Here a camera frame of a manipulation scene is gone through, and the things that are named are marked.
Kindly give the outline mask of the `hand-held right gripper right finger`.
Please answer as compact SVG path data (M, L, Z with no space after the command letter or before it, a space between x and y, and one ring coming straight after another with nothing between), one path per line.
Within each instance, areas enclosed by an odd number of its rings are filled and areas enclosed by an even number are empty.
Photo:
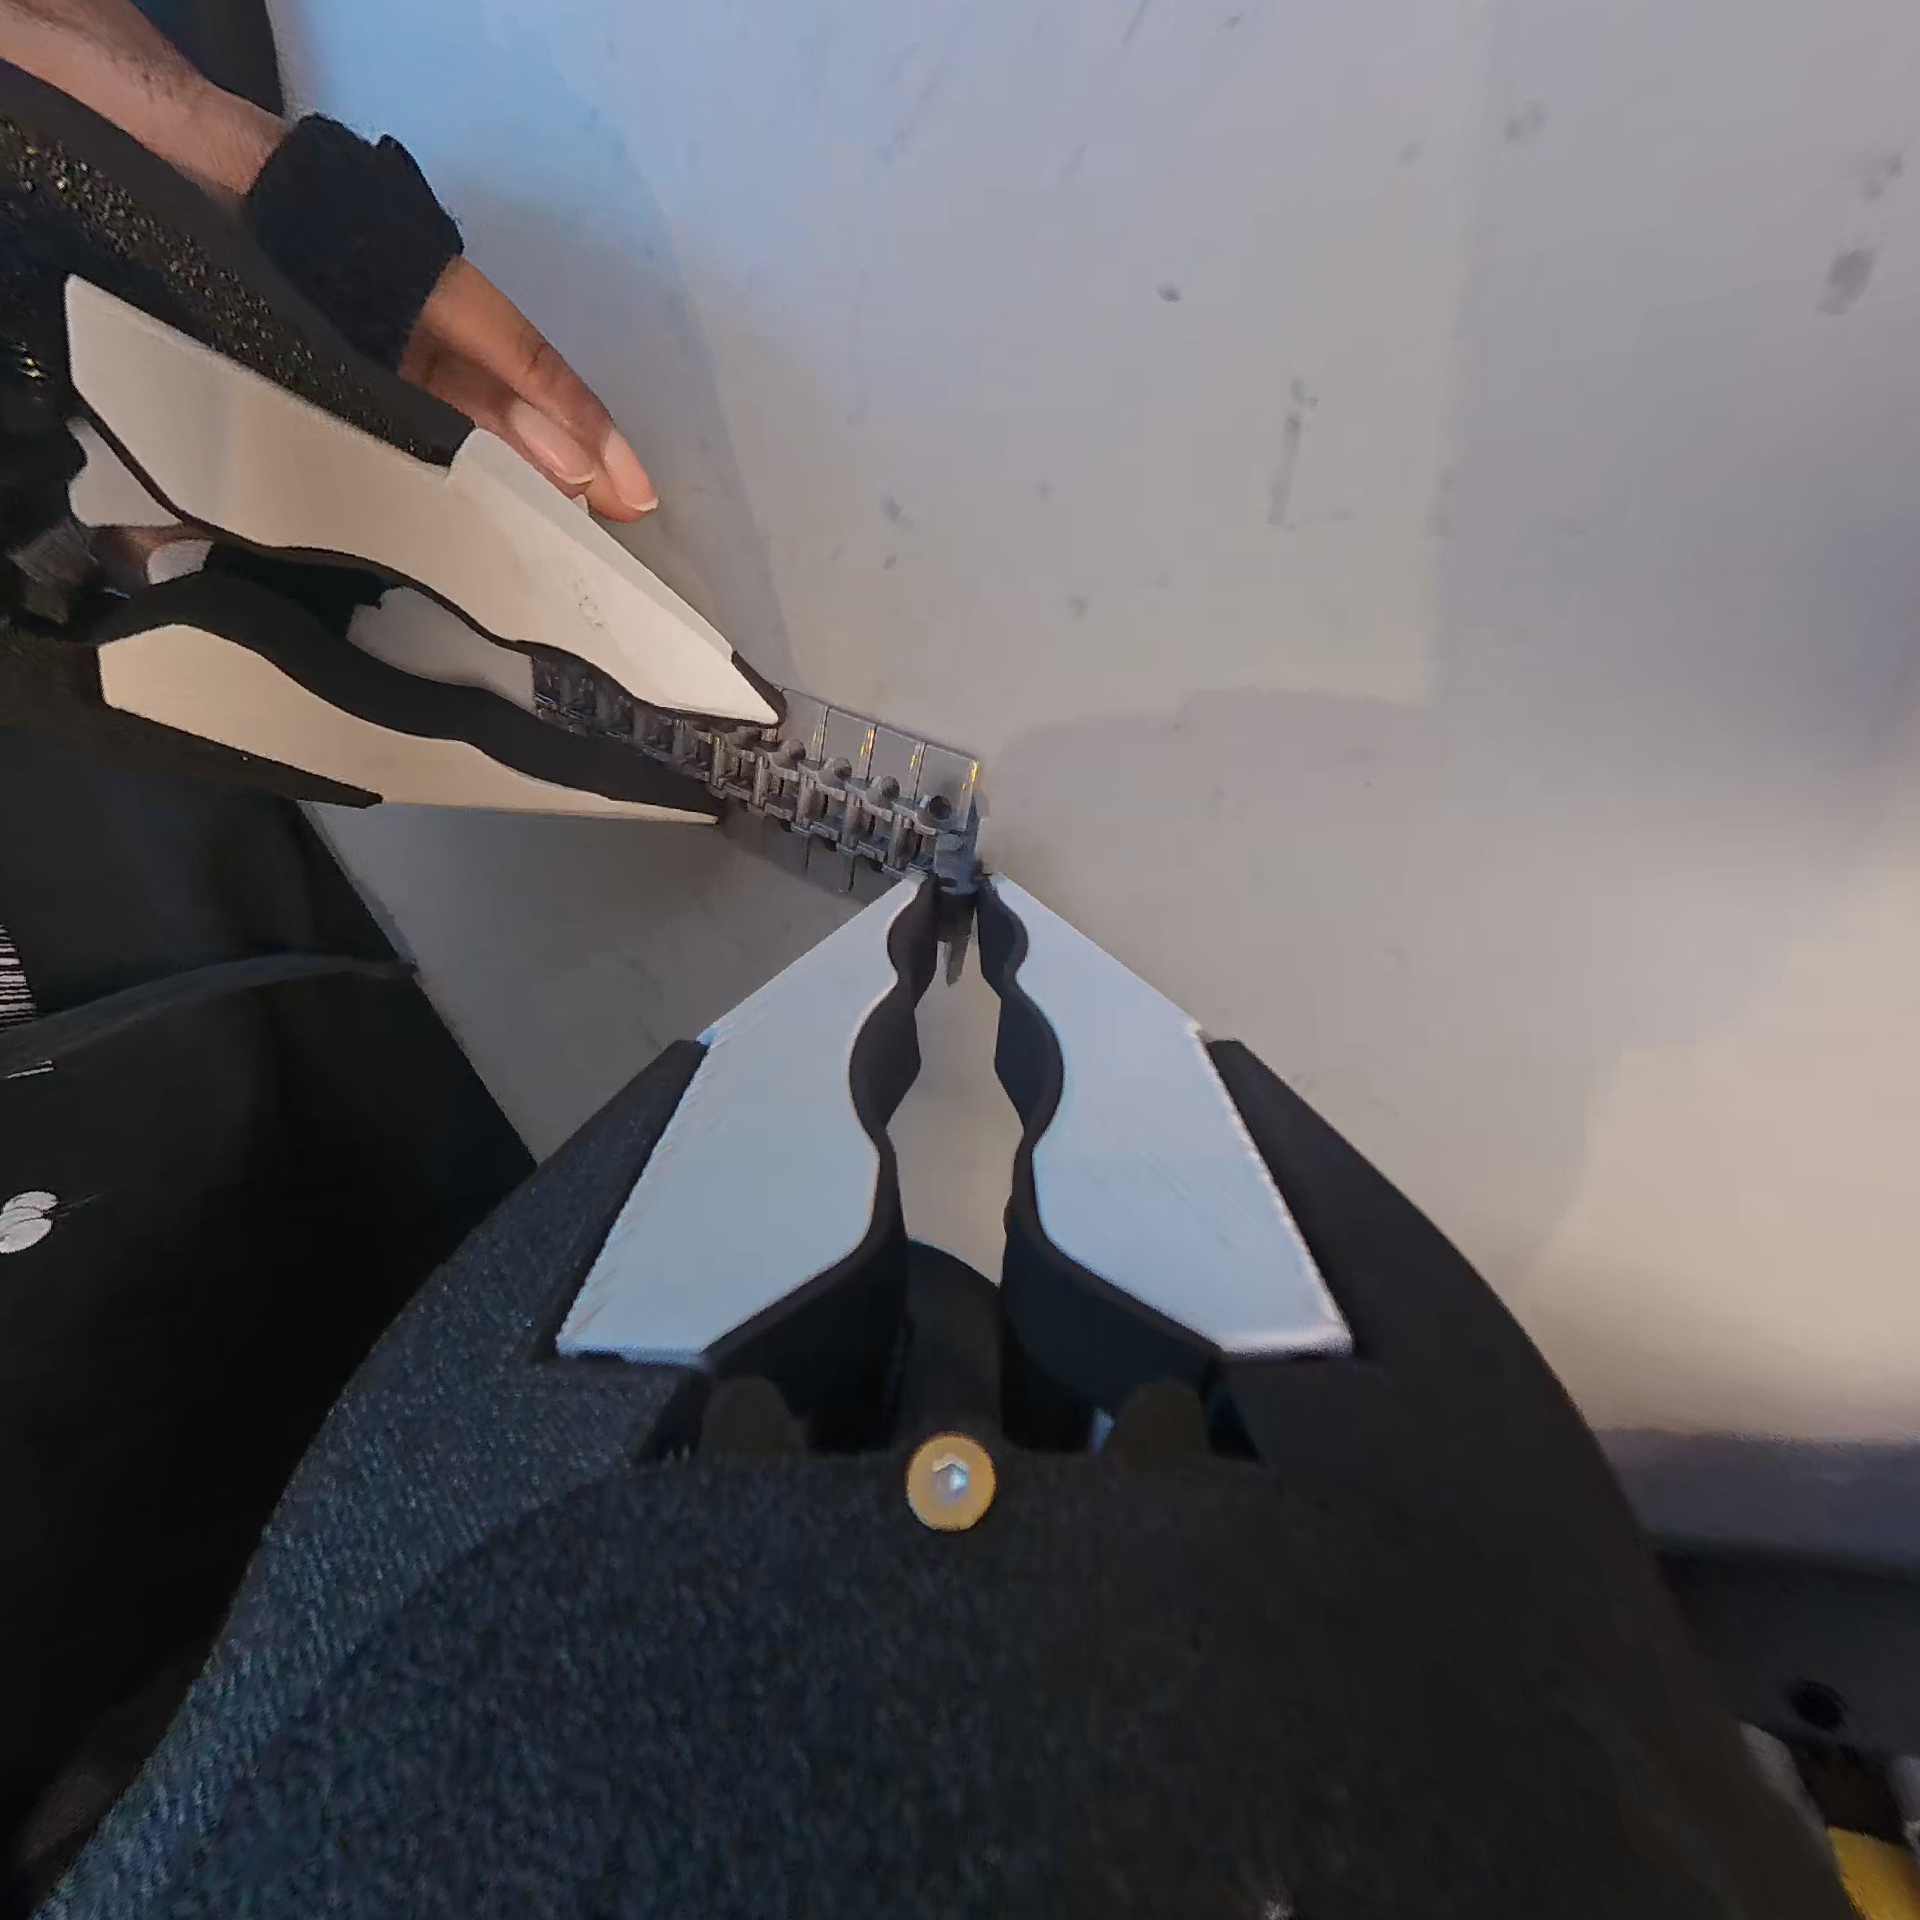
M1014 1221L1079 1292L1200 1357L1348 1357L1351 1329L1200 1024L1008 877L975 910Z

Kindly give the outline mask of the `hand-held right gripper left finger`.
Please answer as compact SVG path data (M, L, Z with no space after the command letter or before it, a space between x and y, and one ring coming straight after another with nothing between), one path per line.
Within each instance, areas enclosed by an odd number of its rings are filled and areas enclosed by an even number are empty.
M720 1359L898 1213L929 882L904 879L700 1034L702 1058L557 1333L565 1357Z

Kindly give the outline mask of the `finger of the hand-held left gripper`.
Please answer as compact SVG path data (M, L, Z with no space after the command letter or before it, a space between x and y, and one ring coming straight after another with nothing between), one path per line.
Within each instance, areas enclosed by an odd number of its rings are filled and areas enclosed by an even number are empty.
M487 429L447 464L417 460L82 277L64 284L64 330L93 464L73 488L82 520L182 520L366 569L496 645L573 655L640 704L777 721L724 636Z
M366 805L713 825L720 802L634 748L442 680L226 570L162 582L92 636L103 704L351 789Z

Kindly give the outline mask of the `grey plastic track link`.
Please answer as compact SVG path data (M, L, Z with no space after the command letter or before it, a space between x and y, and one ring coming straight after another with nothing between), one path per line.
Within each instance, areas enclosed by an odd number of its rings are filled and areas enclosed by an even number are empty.
M981 817L973 809L964 825L934 833L929 879L937 896L934 938L944 958L944 982L957 984L966 972L968 946L975 927L975 903L988 871L977 855Z

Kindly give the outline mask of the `grey desk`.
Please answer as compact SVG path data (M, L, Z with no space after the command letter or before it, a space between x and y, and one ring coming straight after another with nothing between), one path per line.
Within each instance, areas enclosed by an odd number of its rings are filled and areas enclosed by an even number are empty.
M758 666L1914 1559L1914 5L276 5Z

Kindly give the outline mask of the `person's left hand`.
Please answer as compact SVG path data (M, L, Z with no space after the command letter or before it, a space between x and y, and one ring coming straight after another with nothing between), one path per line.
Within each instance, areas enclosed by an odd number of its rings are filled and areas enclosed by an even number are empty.
M228 204L254 186L293 129L207 79L132 5L5 1L1 58ZM423 302L399 373L514 446L591 512L638 520L655 510L655 484L606 405L468 258L453 258Z

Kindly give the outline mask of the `person's black hooded sweater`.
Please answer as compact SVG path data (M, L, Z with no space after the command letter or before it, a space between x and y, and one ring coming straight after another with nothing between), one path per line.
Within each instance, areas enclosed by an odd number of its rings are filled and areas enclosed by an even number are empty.
M293 799L5 729L5 1916L224 1624L298 1455L532 1158Z

